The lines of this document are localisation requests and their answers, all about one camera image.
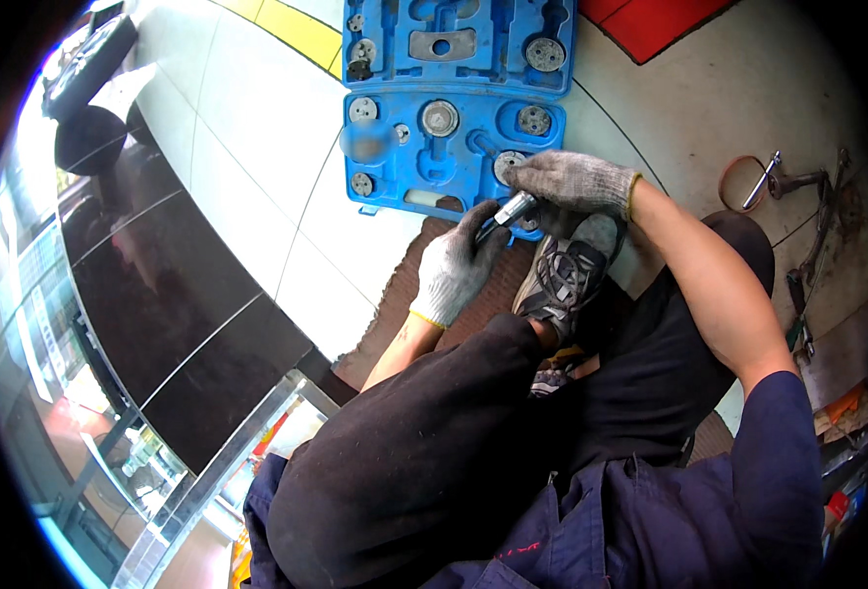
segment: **red rubber ring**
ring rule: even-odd
[[[725,176],[728,175],[729,171],[732,170],[735,164],[744,159],[755,160],[755,163],[757,163],[758,167],[761,168],[761,173],[765,173],[765,164],[761,163],[760,159],[756,158],[755,156],[738,156],[729,163],[725,164],[725,167],[723,168],[723,173],[721,176],[719,176],[719,200],[722,201],[722,204],[725,208],[739,214],[745,214],[749,211],[755,210],[755,207],[758,206],[758,203],[765,200],[765,195],[768,194],[768,183],[766,182],[765,185],[762,186],[760,190],[758,190],[758,194],[755,195],[755,201],[748,208],[742,208],[741,206],[738,206],[737,208],[732,208],[728,205],[728,203],[725,202],[725,197],[723,196],[723,184],[725,184]]]

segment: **yellow floor stripe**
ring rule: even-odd
[[[277,0],[263,0],[255,22],[328,72],[343,44],[338,31]]]
[[[215,0],[215,2],[251,22],[257,18],[257,13],[263,4],[263,0]]]

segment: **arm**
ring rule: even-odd
[[[362,385],[364,392],[390,376],[404,371],[407,365],[433,351],[443,335],[443,329],[415,313],[408,313],[405,324]]]
[[[738,377],[746,398],[769,374],[798,373],[768,294],[731,246],[646,180],[634,182],[629,209],[673,272],[706,345]]]
[[[411,362],[433,351],[444,330],[480,293],[510,240],[510,230],[501,228],[482,245],[475,245],[480,227],[497,210],[496,201],[484,201],[470,209],[460,224],[428,244],[418,266],[418,296],[411,303],[405,324],[359,392],[404,371]]]
[[[637,223],[673,272],[703,340],[746,397],[773,372],[797,374],[768,295],[741,256],[639,173],[550,150],[510,168],[506,179],[565,211]]]

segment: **gray sneaker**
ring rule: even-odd
[[[567,346],[578,313],[600,291],[625,233],[622,222],[593,215],[574,231],[572,240],[545,236],[512,302],[512,312],[548,321],[558,333],[559,347]]]

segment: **work glove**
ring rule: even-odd
[[[640,172],[587,154],[549,150],[506,171],[510,186],[539,197],[534,218],[557,238],[569,239],[591,213],[627,221],[630,192]]]
[[[476,298],[510,241],[510,230],[498,227],[479,247],[474,243],[480,227],[498,210],[496,201],[484,201],[467,211],[458,226],[428,244],[418,266],[412,313],[447,329]]]

